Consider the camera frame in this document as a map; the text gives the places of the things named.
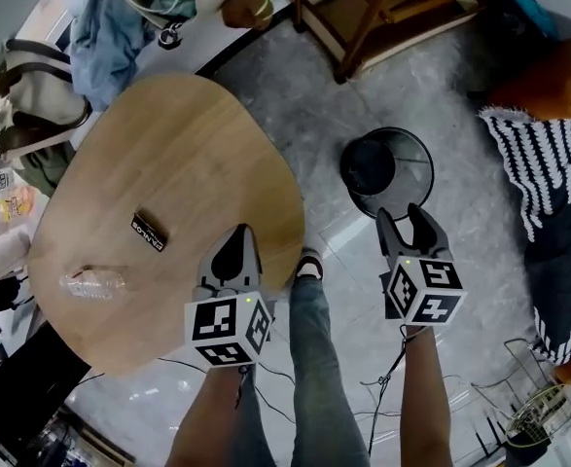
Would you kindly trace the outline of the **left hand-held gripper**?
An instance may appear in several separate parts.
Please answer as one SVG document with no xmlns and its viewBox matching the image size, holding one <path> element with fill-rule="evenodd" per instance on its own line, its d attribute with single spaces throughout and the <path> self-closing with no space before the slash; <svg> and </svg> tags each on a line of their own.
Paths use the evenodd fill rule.
<svg viewBox="0 0 571 467">
<path fill-rule="evenodd" d="M 271 327 L 263 299 L 262 265 L 252 228 L 237 225 L 223 233 L 199 262 L 201 286 L 223 286 L 234 280 L 241 288 L 222 288 L 210 298 L 185 305 L 185 345 L 212 368 L 257 363 Z"/>
</svg>

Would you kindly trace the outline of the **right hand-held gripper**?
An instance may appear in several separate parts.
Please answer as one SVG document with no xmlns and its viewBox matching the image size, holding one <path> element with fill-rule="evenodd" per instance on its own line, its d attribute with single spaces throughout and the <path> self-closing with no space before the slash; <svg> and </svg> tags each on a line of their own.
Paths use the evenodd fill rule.
<svg viewBox="0 0 571 467">
<path fill-rule="evenodd" d="M 412 248 L 434 252 L 432 257 L 405 256 L 407 244 L 390 213 L 380 207 L 375 218 L 382 255 L 389 272 L 380 279 L 384 318 L 411 326 L 443 326 L 450 323 L 466 299 L 448 249 L 445 231 L 419 205 L 409 204 Z"/>
</svg>

